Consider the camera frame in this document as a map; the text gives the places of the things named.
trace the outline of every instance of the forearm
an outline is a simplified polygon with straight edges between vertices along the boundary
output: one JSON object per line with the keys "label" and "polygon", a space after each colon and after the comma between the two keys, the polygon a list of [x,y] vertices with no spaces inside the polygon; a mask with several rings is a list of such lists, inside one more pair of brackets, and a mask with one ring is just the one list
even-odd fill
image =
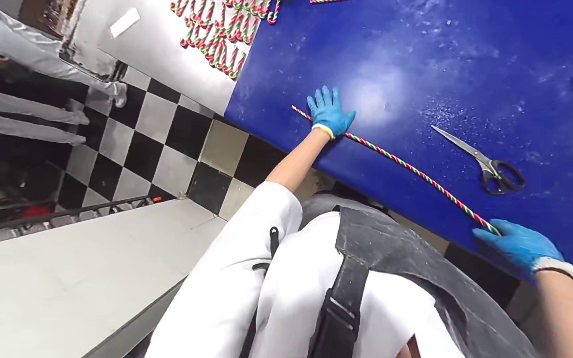
{"label": "forearm", "polygon": [[330,140],[328,134],[319,129],[312,130],[306,138],[291,151],[282,161],[271,171],[267,177],[267,182],[274,182],[282,185],[291,192],[295,192],[304,180],[313,162],[320,154],[320,151]]}
{"label": "forearm", "polygon": [[535,275],[541,308],[557,358],[573,358],[573,280],[561,272]]}

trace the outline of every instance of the sleeve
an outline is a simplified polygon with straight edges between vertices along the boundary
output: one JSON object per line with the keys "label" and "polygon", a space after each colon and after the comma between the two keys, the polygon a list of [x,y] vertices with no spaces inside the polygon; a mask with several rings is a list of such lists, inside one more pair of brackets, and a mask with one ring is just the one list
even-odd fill
{"label": "sleeve", "polygon": [[147,358],[238,358],[271,262],[269,230],[281,241],[302,220],[282,185],[260,184],[211,243],[158,324]]}

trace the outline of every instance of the scissors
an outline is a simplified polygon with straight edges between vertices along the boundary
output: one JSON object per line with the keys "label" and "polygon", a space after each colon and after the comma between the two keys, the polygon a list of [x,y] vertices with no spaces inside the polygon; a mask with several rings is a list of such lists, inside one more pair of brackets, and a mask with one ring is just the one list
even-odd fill
{"label": "scissors", "polygon": [[[454,135],[443,131],[435,126],[431,126],[435,131],[439,132],[442,136],[446,137],[450,142],[455,143],[459,148],[467,151],[468,154],[474,157],[479,162],[481,166],[481,184],[483,189],[489,194],[500,195],[505,194],[507,189],[512,189],[514,191],[519,191],[525,186],[525,178],[521,175],[515,167],[511,166],[509,163],[503,160],[491,160],[490,158],[483,155],[480,151],[473,148],[468,143],[460,140]],[[505,175],[508,171],[512,177],[516,178],[516,183],[512,181],[510,176]]]}

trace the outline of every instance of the black and white checkered floor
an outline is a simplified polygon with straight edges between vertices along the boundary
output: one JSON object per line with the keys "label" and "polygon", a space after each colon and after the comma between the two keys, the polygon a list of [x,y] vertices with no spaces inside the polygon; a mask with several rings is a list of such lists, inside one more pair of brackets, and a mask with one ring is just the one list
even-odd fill
{"label": "black and white checkered floor", "polygon": [[[112,107],[98,92],[88,93],[84,111],[91,123],[78,129],[87,142],[72,149],[64,167],[58,200],[63,208],[142,195],[186,196],[228,220],[286,155],[135,69],[129,68],[123,81],[129,85],[124,108]],[[303,200],[334,184],[312,169],[296,196]],[[529,318],[534,305],[529,285],[392,216],[432,243],[514,319]]]}

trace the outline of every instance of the scissor blade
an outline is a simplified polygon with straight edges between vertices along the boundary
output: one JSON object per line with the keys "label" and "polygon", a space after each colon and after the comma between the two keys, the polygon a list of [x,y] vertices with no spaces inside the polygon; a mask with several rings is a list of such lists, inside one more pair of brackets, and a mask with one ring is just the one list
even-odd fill
{"label": "scissor blade", "polygon": [[472,147],[468,143],[460,140],[459,138],[457,138],[454,135],[444,131],[443,129],[440,129],[439,127],[435,127],[435,126],[431,126],[431,127],[435,131],[439,132],[439,134],[441,134],[442,136],[444,136],[448,140],[450,140],[450,142],[455,143],[457,146],[459,146],[459,148],[463,149],[464,151],[467,151],[471,156],[475,157],[476,159],[479,159],[481,161],[483,161],[483,160],[489,161],[489,159],[485,155],[481,154],[480,151],[476,150],[474,147]]}

